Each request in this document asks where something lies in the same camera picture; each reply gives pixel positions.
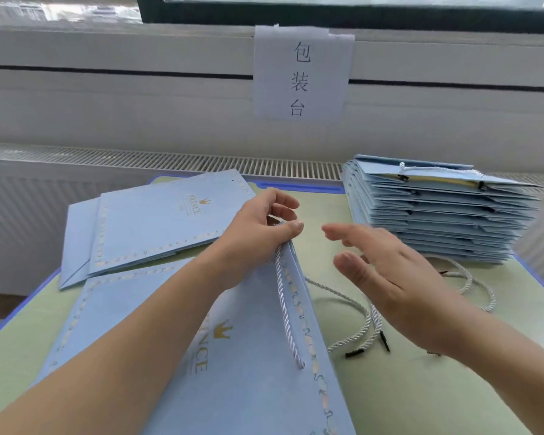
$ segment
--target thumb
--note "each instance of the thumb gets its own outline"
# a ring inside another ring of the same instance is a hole
[[[338,271],[367,295],[377,309],[384,307],[386,298],[392,290],[399,289],[353,252],[339,253],[335,256],[333,263]]]
[[[274,226],[274,239],[278,244],[282,244],[292,238],[296,238],[304,228],[305,224],[302,220],[287,221],[286,223]]]

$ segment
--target radiator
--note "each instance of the radiator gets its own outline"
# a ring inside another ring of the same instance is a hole
[[[28,295],[60,265],[66,209],[159,175],[235,167],[249,180],[339,182],[330,162],[0,144],[0,293]],[[494,173],[544,186],[544,175]],[[544,280],[544,187],[538,219],[516,253]]]

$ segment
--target blue table edge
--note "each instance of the blue table edge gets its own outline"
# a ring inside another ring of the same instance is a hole
[[[160,177],[190,177],[194,174],[187,174],[187,175],[159,175],[152,179],[150,182],[153,183],[156,181],[156,179]],[[288,182],[277,182],[275,180],[252,180],[250,179],[250,182],[253,182],[261,189],[266,189],[270,186],[276,187],[278,189],[286,190],[286,191],[301,191],[301,192],[320,192],[323,194],[344,194],[345,189],[342,186],[337,185],[311,185],[311,184],[291,184]],[[544,281],[542,278],[540,278],[532,269],[529,267],[528,264],[526,264],[518,255],[514,255],[514,258],[521,263],[522,267],[526,269],[526,271],[542,286],[544,287]],[[34,298],[50,281],[53,280],[55,276],[58,275],[60,272],[60,267],[55,270],[52,275],[50,275],[48,278],[44,280],[44,282],[34,291],[32,292],[29,297],[24,299],[18,307],[16,307],[8,316],[0,322],[0,330],[6,326],[8,322],[12,320],[14,316],[18,314],[18,312],[24,308],[26,304],[28,304],[32,298]]]

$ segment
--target person's left hand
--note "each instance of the person's left hand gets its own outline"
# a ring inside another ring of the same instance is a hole
[[[275,188],[268,188],[248,200],[236,214],[222,236],[208,247],[199,259],[224,266],[225,288],[238,285],[244,276],[273,255],[276,247],[297,237],[304,223],[294,209],[298,200]],[[277,220],[286,223],[275,226]]]

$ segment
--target hand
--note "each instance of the hand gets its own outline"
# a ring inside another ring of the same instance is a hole
[[[297,237],[304,223],[294,209],[298,200],[275,188],[268,188],[248,200],[222,236],[198,258],[221,263],[224,289],[238,285],[256,266],[272,257],[276,247]],[[287,221],[275,226],[278,220]]]
[[[335,256],[334,265],[417,346],[451,356],[471,321],[484,314],[449,288],[422,255],[392,233],[337,223],[322,230],[329,240],[341,240],[344,246],[363,252],[363,256],[342,252]]]

